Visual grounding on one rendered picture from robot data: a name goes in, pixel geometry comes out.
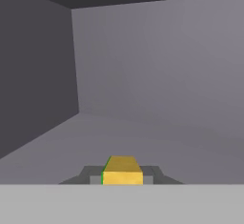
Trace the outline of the grey cabinet interior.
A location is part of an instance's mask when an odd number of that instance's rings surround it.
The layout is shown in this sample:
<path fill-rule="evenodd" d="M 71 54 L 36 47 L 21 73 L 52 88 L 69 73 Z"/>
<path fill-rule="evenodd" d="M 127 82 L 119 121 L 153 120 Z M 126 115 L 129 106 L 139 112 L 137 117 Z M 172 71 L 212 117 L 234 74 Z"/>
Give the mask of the grey cabinet interior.
<path fill-rule="evenodd" d="M 244 0 L 0 0 L 0 184 L 57 184 L 112 155 L 244 183 Z"/>

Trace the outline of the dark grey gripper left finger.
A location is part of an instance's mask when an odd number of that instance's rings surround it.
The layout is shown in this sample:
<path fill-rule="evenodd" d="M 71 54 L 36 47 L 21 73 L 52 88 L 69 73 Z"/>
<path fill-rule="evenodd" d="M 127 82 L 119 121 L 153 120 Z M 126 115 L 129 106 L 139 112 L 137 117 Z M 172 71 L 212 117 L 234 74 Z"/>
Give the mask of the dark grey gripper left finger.
<path fill-rule="evenodd" d="M 100 185 L 103 170 L 103 166 L 85 166 L 79 175 L 63 181 L 63 184 Z"/>

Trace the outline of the yellow sponge with green side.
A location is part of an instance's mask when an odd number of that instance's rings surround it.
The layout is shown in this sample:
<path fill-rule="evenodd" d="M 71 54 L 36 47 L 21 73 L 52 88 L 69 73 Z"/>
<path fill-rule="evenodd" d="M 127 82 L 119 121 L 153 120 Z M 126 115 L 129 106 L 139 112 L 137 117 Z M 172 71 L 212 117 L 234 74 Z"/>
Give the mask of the yellow sponge with green side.
<path fill-rule="evenodd" d="M 143 171 L 131 155 L 111 155 L 101 172 L 102 185 L 142 185 Z"/>

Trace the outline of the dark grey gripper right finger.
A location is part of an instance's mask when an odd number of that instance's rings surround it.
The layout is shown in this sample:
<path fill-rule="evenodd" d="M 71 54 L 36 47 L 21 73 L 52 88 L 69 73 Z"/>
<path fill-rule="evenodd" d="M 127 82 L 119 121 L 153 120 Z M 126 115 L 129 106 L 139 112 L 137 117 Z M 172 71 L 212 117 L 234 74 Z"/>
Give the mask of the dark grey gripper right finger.
<path fill-rule="evenodd" d="M 143 184 L 147 185 L 172 185 L 180 184 L 180 181 L 175 180 L 162 173 L 158 166 L 142 166 Z"/>

